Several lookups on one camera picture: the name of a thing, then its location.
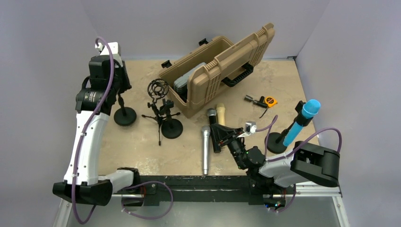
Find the cream microphone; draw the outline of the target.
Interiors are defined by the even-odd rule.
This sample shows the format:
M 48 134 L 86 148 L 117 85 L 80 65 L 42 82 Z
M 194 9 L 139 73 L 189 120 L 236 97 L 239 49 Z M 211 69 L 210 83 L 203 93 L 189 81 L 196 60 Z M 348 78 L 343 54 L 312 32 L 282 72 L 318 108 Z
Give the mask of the cream microphone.
M 225 122 L 225 105 L 223 103 L 218 103 L 216 106 L 216 111 L 217 111 L 217 118 L 218 118 L 218 123 L 220 125 L 225 126 L 226 122 Z

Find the black tripod shock mount stand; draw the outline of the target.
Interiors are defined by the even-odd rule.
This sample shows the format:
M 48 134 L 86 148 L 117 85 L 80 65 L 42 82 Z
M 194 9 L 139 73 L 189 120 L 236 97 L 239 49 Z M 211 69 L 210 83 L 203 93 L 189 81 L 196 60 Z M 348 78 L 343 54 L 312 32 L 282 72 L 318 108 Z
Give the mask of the black tripod shock mount stand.
M 158 144 L 161 145 L 161 130 L 159 128 L 161 123 L 161 117 L 159 116 L 159 109 L 163 105 L 162 99 L 166 99 L 166 95 L 169 91 L 168 83 L 163 79 L 154 79 L 152 80 L 148 87 L 147 92 L 148 95 L 152 98 L 152 102 L 148 102 L 148 108 L 151 108 L 153 113 L 155 114 L 154 117 L 142 115 L 144 118 L 151 118 L 158 123 Z

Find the black round base stand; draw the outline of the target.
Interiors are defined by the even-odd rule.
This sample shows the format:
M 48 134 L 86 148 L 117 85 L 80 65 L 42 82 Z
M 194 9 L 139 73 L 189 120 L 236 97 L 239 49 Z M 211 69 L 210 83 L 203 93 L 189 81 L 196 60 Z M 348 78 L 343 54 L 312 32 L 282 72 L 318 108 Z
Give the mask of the black round base stand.
M 161 117 L 159 128 L 162 135 L 167 139 L 176 139 L 182 134 L 183 125 L 178 119 L 174 119 L 173 116 L 178 116 L 181 113 L 171 114 L 174 102 L 166 99 L 162 99 L 162 101 L 163 105 L 159 109 L 159 116 Z

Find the blue microphone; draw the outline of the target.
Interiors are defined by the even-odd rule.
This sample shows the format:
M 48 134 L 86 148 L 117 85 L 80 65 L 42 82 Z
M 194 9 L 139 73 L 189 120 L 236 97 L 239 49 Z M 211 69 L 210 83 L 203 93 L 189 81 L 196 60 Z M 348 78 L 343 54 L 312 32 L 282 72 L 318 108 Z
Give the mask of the blue microphone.
M 318 114 L 321 104 L 316 99 L 310 99 L 307 102 L 299 101 L 295 107 L 297 116 L 294 118 L 293 123 L 288 128 L 283 145 L 288 147 L 298 136 L 301 130 L 306 127 L 311 120 Z

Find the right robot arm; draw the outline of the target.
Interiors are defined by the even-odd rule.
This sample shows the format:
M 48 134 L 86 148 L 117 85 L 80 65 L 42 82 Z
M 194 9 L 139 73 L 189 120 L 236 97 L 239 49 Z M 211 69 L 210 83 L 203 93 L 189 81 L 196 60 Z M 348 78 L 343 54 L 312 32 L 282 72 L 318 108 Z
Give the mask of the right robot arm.
M 254 182 L 265 181 L 270 192 L 308 181 L 324 187 L 339 186 L 338 151 L 298 141 L 291 152 L 267 158 L 257 146 L 245 147 L 243 138 L 258 131 L 255 122 L 247 122 L 243 128 L 214 123 L 210 130 L 215 143 L 229 149 L 238 169 L 246 170 Z

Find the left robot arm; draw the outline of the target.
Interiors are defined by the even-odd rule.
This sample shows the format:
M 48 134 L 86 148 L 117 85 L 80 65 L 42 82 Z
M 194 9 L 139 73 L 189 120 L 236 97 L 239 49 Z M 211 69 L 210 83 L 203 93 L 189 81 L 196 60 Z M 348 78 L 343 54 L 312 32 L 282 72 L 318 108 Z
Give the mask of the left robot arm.
M 120 105 L 113 117 L 120 126 L 131 126 L 137 113 L 124 105 L 121 96 L 131 89 L 123 60 L 114 59 L 113 74 L 106 55 L 92 57 L 88 66 L 90 74 L 76 95 L 77 127 L 70 164 L 63 180 L 54 183 L 52 192 L 68 202 L 105 206 L 123 188 L 128 193 L 140 190 L 141 180 L 135 177 L 138 175 L 135 168 L 120 167 L 112 174 L 98 174 L 102 137 L 112 106 Z

